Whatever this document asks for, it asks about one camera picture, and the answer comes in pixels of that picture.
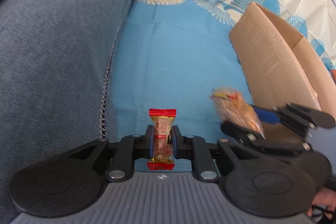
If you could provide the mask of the person's right hand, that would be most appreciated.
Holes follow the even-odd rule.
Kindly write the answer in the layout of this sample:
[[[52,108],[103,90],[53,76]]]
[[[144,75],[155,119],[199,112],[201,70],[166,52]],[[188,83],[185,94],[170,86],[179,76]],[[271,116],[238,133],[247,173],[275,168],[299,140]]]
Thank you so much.
[[[328,188],[321,188],[315,195],[312,205],[327,206],[329,211],[335,212],[336,192]]]

